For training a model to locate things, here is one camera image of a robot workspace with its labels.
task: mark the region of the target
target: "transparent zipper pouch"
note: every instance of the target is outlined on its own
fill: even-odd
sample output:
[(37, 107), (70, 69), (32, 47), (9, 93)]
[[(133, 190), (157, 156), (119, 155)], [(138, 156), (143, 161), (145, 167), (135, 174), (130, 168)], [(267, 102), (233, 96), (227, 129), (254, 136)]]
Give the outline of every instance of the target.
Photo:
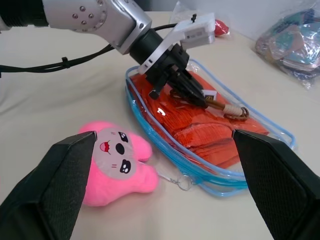
[(137, 121), (150, 141), (170, 159), (181, 174), (206, 192), (229, 197), (248, 188), (232, 132), (235, 129), (267, 135), (296, 146), (295, 137), (262, 115), (218, 80), (196, 60), (187, 70), (202, 85), (205, 95), (221, 103), (245, 108), (249, 117), (227, 117), (221, 110), (191, 105), (172, 96), (166, 85), (157, 100), (149, 97), (153, 86), (138, 67), (126, 72), (126, 95)]

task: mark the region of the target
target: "plastic bag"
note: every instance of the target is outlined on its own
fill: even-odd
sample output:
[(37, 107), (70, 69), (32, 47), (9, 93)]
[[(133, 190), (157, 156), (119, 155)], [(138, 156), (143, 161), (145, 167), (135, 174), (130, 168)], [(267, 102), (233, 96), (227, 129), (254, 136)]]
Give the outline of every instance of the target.
[(183, 175), (215, 196), (232, 196), (247, 188), (239, 156), (232, 139), (233, 129), (244, 129), (274, 137), (292, 149), (295, 137), (245, 103), (216, 79), (200, 63), (191, 60), (188, 70), (202, 81), (204, 89), (213, 91), (220, 102), (246, 107), (247, 121), (224, 119), (221, 112), (175, 102), (170, 87), (160, 97), (148, 96), (151, 85), (133, 67), (127, 71), (126, 92), (133, 114), (150, 140), (179, 168)]
[(320, 75), (319, 2), (302, 1), (256, 42), (256, 52), (310, 89)]
[[(181, 21), (191, 19), (194, 14), (200, 16), (204, 13), (199, 10), (191, 10), (190, 7), (187, 7), (185, 4), (178, 1), (172, 12), (169, 23), (176, 24)], [(230, 35), (229, 27), (223, 21), (216, 19), (214, 34), (216, 37)]]

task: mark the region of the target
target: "white label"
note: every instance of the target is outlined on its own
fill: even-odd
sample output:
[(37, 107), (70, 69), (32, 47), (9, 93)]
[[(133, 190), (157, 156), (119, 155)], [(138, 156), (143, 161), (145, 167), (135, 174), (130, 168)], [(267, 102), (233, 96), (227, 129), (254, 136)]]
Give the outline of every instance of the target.
[(198, 28), (198, 29), (194, 29), (194, 30), (191, 30), (191, 31), (188, 31), (185, 33), (185, 40), (190, 40), (190, 41), (193, 41), (193, 39), (195, 38), (201, 38), (202, 35), (206, 34), (206, 30), (204, 27), (202, 28)]
[(218, 92), (217, 91), (214, 91), (214, 90), (202, 90), (202, 93), (203, 95), (205, 96), (212, 96), (213, 97), (213, 100), (217, 100), (217, 94)]

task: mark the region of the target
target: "orange fabric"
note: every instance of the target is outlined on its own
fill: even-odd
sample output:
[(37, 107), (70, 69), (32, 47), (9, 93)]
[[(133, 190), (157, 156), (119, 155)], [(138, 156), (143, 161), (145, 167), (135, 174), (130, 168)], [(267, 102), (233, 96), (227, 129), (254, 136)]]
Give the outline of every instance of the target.
[[(215, 90), (199, 75), (193, 72), (191, 74), (204, 89)], [(145, 79), (145, 75), (135, 75), (131, 79), (148, 110), (174, 139), (213, 165), (228, 168), (240, 161), (236, 145), (232, 139), (234, 129), (268, 134), (268, 131), (252, 118), (246, 121), (229, 120), (224, 118), (221, 111), (211, 107), (203, 109), (191, 104), (181, 103), (179, 100), (170, 97), (171, 88), (168, 85), (164, 87), (159, 98), (153, 100), (148, 96), (153, 87)], [(216, 100), (228, 104), (228, 101), (219, 93)], [(142, 111), (142, 114), (157, 133), (174, 146), (144, 111)], [(187, 157), (208, 170), (201, 163), (189, 156)]]

